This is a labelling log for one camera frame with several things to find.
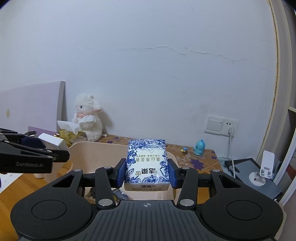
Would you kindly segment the small white box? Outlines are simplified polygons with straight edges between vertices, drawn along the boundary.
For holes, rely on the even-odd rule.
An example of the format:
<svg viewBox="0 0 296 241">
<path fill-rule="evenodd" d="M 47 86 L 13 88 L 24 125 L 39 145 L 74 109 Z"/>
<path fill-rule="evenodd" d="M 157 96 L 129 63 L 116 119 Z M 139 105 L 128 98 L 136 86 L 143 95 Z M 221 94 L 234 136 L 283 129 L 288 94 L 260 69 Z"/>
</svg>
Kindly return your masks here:
<svg viewBox="0 0 296 241">
<path fill-rule="evenodd" d="M 68 150 L 68 146 L 65 141 L 61 138 L 42 133 L 38 138 L 45 144 L 47 149 L 50 150 Z"/>
</svg>

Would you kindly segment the blue white tissue pack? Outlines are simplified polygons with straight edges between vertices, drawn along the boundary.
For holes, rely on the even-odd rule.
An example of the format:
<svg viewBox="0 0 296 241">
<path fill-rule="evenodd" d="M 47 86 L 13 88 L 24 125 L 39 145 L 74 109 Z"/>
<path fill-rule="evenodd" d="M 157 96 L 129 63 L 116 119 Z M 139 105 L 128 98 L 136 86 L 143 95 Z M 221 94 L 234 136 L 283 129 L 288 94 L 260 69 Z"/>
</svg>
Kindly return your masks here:
<svg viewBox="0 0 296 241">
<path fill-rule="evenodd" d="M 129 140 L 125 169 L 125 190 L 166 191 L 169 186 L 165 140 Z"/>
</svg>

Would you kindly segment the black purple carton box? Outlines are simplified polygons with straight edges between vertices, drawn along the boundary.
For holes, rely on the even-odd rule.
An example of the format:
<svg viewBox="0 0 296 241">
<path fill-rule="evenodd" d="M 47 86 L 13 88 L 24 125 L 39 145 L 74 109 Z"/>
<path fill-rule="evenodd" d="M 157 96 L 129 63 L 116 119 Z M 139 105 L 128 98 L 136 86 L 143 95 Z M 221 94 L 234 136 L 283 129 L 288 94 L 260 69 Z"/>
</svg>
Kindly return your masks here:
<svg viewBox="0 0 296 241">
<path fill-rule="evenodd" d="M 124 192 L 122 192 L 120 189 L 112 189 L 112 194 L 114 196 L 114 199 L 116 201 L 120 201 L 120 200 L 131 200 L 131 198 L 126 195 Z M 95 198 L 95 188 L 92 187 L 90 189 L 90 195 Z"/>
</svg>

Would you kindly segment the floral table mat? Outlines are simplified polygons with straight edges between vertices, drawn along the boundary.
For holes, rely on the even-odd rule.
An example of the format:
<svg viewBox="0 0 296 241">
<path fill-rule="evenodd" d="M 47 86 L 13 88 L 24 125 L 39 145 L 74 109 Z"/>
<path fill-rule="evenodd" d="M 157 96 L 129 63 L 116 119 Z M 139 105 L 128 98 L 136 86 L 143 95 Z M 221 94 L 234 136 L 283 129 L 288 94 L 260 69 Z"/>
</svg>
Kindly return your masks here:
<svg viewBox="0 0 296 241">
<path fill-rule="evenodd" d="M 102 136 L 98 142 L 127 146 L 129 140 L 131 140 L 131 138 L 108 134 L 106 137 Z M 198 170 L 199 173 L 207 174 L 213 169 L 222 171 L 222 167 L 214 150 L 204 149 L 203 154 L 201 156 L 197 156 L 194 154 L 193 147 L 185 146 L 187 148 L 187 154 L 184 154 L 181 151 L 183 147 L 184 146 L 166 143 L 167 153 L 171 153 L 176 158 L 179 167 L 189 166 Z"/>
</svg>

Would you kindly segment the small brown toy figure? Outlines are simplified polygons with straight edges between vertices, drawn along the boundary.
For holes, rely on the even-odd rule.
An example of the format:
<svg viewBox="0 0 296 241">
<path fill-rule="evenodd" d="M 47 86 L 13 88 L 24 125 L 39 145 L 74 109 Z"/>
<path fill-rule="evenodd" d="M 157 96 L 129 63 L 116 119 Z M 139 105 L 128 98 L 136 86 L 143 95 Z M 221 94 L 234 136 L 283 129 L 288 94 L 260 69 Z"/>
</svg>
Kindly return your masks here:
<svg viewBox="0 0 296 241">
<path fill-rule="evenodd" d="M 188 154 L 188 148 L 183 147 L 183 148 L 181 149 L 181 152 L 182 152 L 184 155 L 187 155 L 187 154 Z"/>
</svg>

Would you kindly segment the beige plastic storage bin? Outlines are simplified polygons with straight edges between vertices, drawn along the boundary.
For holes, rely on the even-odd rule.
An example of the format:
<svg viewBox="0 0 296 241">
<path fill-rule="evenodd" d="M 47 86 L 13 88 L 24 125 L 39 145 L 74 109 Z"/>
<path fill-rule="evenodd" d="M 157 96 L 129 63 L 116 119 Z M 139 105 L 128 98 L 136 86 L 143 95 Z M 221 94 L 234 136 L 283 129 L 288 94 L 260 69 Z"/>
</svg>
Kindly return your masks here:
<svg viewBox="0 0 296 241">
<path fill-rule="evenodd" d="M 79 142 L 69 148 L 70 159 L 66 164 L 65 171 L 62 171 L 63 163 L 54 163 L 52 173 L 45 174 L 45 181 L 50 183 L 65 173 L 74 169 L 81 169 L 84 173 L 94 173 L 97 168 L 104 166 L 114 167 L 126 157 L 127 146 L 118 144 Z M 126 191 L 124 187 L 121 192 L 134 200 L 177 200 L 179 192 L 169 187 L 166 191 Z"/>
</svg>

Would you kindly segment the white steel thermos bottle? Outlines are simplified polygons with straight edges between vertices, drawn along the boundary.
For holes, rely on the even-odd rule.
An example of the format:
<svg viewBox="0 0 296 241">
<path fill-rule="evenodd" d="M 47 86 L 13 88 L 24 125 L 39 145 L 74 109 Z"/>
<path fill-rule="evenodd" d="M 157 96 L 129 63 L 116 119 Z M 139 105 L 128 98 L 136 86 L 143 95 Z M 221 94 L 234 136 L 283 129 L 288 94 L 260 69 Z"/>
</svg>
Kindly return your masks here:
<svg viewBox="0 0 296 241">
<path fill-rule="evenodd" d="M 34 176 L 38 179 L 42 179 L 42 178 L 44 178 L 45 175 L 41 174 L 41 173 L 37 173 L 37 174 L 34 174 Z"/>
</svg>

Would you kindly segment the blue bird figurine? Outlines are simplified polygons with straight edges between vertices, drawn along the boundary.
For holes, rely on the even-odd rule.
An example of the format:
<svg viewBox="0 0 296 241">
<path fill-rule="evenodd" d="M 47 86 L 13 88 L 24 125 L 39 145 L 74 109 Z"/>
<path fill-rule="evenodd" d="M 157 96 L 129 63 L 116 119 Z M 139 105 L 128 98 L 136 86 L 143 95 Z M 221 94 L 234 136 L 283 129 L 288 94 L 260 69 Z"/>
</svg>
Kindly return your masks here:
<svg viewBox="0 0 296 241">
<path fill-rule="evenodd" d="M 204 149 L 205 149 L 205 142 L 203 140 L 199 140 L 193 147 L 194 154 L 197 156 L 203 155 Z"/>
</svg>

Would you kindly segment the lilac headboard panel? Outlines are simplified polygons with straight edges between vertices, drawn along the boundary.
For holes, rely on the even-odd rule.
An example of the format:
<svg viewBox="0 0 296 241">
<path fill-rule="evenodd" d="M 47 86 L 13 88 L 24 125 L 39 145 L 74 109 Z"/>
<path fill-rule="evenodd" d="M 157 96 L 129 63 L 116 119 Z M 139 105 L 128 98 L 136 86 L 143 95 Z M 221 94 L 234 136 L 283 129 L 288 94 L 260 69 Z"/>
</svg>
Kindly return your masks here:
<svg viewBox="0 0 296 241">
<path fill-rule="evenodd" d="M 65 81 L 1 91 L 1 128 L 25 133 L 29 127 L 55 132 L 62 118 Z"/>
</svg>

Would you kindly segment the tissue box with tissue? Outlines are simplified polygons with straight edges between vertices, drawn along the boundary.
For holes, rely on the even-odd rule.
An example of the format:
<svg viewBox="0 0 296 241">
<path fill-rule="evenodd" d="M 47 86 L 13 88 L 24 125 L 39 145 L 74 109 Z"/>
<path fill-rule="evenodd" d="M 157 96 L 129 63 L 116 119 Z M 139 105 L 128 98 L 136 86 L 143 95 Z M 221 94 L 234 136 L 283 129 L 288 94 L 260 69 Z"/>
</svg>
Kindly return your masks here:
<svg viewBox="0 0 296 241">
<path fill-rule="evenodd" d="M 79 116 L 76 122 L 58 120 L 59 131 L 56 136 L 62 138 L 69 147 L 78 142 L 88 141 L 87 132 L 91 130 L 95 122 L 93 115 Z"/>
</svg>

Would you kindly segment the grey laptop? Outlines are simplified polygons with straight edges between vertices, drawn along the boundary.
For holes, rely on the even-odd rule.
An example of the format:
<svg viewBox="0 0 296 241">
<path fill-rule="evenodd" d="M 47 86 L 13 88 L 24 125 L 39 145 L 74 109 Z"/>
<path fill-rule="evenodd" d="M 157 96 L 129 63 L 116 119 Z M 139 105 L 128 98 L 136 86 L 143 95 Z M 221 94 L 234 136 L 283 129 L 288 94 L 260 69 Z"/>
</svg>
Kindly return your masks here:
<svg viewBox="0 0 296 241">
<path fill-rule="evenodd" d="M 231 174 L 235 172 L 235 178 L 249 187 L 259 191 L 271 199 L 277 199 L 282 196 L 281 189 L 271 179 L 273 169 L 263 168 L 252 159 L 239 159 L 225 161 L 225 165 Z"/>
</svg>

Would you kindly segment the white plush lamb toy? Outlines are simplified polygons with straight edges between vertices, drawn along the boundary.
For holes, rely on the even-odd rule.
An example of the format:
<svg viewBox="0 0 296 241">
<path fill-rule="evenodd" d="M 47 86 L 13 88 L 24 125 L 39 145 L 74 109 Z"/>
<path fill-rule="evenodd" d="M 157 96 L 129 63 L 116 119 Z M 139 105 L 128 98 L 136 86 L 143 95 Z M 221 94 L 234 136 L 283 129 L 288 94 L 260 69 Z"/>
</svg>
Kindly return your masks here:
<svg viewBox="0 0 296 241">
<path fill-rule="evenodd" d="M 83 93 L 76 97 L 72 121 L 79 125 L 79 131 L 86 134 L 89 142 L 96 142 L 102 136 L 103 124 L 99 117 L 101 110 L 101 105 L 94 96 Z"/>
</svg>

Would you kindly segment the white phone stand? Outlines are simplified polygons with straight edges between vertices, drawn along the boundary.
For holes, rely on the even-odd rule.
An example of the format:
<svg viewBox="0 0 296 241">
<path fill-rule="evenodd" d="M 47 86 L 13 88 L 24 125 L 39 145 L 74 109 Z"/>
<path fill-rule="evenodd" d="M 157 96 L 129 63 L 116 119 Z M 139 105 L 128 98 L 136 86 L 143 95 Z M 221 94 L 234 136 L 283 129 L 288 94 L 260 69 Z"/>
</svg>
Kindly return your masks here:
<svg viewBox="0 0 296 241">
<path fill-rule="evenodd" d="M 260 170 L 249 175 L 249 180 L 253 185 L 261 187 L 266 184 L 267 179 L 272 178 L 274 158 L 274 153 L 263 151 Z"/>
</svg>

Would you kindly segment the white wall switch socket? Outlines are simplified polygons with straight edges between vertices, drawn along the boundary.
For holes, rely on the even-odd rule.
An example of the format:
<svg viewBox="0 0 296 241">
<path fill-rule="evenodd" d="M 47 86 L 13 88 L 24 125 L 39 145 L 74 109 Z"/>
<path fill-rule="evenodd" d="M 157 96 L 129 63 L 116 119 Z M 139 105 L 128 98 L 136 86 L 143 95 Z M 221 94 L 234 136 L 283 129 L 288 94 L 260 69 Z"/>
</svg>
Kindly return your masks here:
<svg viewBox="0 0 296 241">
<path fill-rule="evenodd" d="M 239 125 L 239 120 L 220 116 L 208 115 L 205 124 L 205 133 L 219 136 L 234 137 Z"/>
</svg>

